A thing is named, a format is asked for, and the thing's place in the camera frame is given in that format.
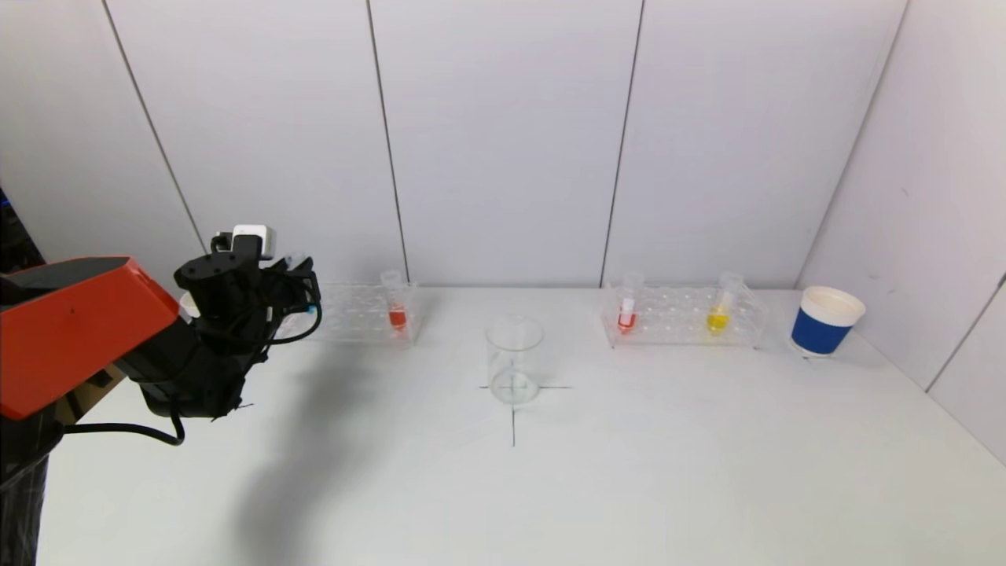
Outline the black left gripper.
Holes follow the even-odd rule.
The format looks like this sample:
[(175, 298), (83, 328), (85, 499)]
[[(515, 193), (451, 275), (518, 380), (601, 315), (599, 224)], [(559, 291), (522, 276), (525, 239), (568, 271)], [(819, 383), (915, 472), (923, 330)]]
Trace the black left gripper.
[(321, 293), (314, 263), (309, 255), (285, 255), (262, 268), (263, 293), (274, 314), (309, 313), (319, 308)]

